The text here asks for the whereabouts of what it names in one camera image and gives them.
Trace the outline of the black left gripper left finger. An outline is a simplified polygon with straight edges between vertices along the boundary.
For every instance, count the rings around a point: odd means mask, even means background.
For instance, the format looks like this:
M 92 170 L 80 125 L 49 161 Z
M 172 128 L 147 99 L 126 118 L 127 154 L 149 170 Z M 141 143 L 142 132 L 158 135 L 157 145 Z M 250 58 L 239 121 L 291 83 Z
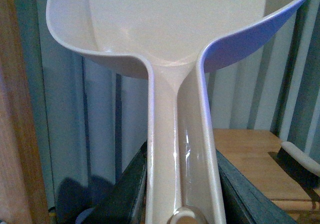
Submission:
M 147 142 L 133 157 L 119 182 L 85 218 L 86 224 L 139 224 L 147 177 Z

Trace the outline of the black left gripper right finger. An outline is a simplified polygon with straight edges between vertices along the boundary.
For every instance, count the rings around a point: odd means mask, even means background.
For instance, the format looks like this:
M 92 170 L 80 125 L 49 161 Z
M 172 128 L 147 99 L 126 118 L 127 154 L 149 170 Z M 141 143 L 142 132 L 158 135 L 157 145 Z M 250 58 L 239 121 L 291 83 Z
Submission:
M 259 191 L 220 151 L 216 152 L 228 224 L 295 224 Z

